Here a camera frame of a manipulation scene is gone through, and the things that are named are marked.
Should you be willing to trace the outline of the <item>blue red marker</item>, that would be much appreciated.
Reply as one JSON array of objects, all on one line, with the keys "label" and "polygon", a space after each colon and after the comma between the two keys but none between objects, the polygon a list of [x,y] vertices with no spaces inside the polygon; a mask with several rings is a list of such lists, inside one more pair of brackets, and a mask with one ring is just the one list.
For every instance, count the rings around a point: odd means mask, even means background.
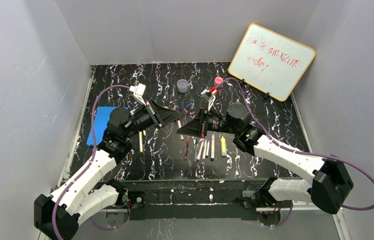
[{"label": "blue red marker", "polygon": [[207,140],[207,142],[206,142],[205,158],[208,158],[208,157],[209,157],[209,151],[210,151],[210,141]]}]

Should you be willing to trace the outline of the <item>orange yellow highlighter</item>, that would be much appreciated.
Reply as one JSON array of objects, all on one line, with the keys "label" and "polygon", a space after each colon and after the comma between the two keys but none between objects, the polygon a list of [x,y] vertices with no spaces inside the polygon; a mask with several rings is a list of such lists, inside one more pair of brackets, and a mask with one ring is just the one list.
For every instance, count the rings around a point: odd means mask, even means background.
[{"label": "orange yellow highlighter", "polygon": [[227,146],[226,146],[226,138],[222,135],[220,137],[220,147],[221,147],[221,156],[227,156]]}]

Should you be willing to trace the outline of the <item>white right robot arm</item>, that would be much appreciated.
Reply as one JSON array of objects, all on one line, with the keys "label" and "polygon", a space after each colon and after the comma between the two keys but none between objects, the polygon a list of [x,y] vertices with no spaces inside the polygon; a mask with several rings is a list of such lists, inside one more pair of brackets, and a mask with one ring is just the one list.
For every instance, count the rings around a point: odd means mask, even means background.
[{"label": "white right robot arm", "polygon": [[230,104],[225,116],[202,107],[177,133],[196,138],[205,137],[208,131],[233,134],[237,149],[269,160],[301,177],[300,180],[269,178],[259,189],[261,201],[268,205],[281,201],[312,203],[326,213],[336,214],[354,188],[344,163],[333,156],[302,155],[296,148],[269,139],[251,119],[246,106],[239,102]]}]

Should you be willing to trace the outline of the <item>purple white marker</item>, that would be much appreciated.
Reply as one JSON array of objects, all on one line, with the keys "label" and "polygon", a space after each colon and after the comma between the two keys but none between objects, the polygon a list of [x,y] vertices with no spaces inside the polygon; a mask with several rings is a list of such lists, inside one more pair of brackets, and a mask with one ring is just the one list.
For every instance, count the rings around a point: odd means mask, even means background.
[{"label": "purple white marker", "polygon": [[197,151],[197,154],[196,154],[196,162],[199,162],[199,160],[201,159],[203,145],[204,145],[204,139],[201,138],[201,139],[198,140],[198,151]]}]

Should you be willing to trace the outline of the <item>red capped white marker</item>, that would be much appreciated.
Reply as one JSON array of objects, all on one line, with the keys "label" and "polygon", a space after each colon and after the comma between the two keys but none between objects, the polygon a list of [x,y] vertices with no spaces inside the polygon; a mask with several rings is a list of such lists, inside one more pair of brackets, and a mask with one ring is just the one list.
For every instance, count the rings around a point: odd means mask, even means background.
[{"label": "red capped white marker", "polygon": [[[181,129],[182,125],[181,125],[180,118],[177,119],[177,125],[178,125],[178,128]],[[180,135],[180,139],[182,141],[184,141],[184,136],[182,134],[180,134],[180,133],[179,133],[179,135]]]}]

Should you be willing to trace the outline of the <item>blue capped white marker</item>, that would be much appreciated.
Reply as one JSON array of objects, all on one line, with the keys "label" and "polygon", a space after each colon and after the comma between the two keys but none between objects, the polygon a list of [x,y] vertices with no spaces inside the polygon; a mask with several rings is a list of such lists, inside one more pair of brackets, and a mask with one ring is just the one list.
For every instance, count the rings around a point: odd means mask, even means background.
[{"label": "blue capped white marker", "polygon": [[210,160],[214,161],[215,160],[215,135],[212,133],[211,136],[211,151],[210,151]]}]

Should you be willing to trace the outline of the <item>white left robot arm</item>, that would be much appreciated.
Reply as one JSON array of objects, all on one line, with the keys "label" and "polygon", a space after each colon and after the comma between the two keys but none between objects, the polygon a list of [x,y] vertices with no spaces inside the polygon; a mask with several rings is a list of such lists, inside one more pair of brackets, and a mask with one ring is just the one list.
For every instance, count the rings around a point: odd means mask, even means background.
[{"label": "white left robot arm", "polygon": [[123,107],[115,108],[95,155],[57,190],[35,199],[34,227],[52,240],[70,240],[79,226],[100,210],[111,205],[126,207],[128,190],[121,182],[109,180],[98,190],[94,187],[131,151],[130,138],[149,127],[164,127],[181,115],[152,100],[134,114]]}]

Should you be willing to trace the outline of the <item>checkered black white pen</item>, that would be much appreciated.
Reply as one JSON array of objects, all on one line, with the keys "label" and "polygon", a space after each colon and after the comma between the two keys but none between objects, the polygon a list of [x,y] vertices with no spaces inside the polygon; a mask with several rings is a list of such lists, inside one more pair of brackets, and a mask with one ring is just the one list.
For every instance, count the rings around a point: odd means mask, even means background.
[{"label": "checkered black white pen", "polygon": [[193,140],[193,162],[196,163],[197,162],[197,158],[196,158],[196,154],[197,154],[197,140],[195,137],[192,137],[192,140]]}]

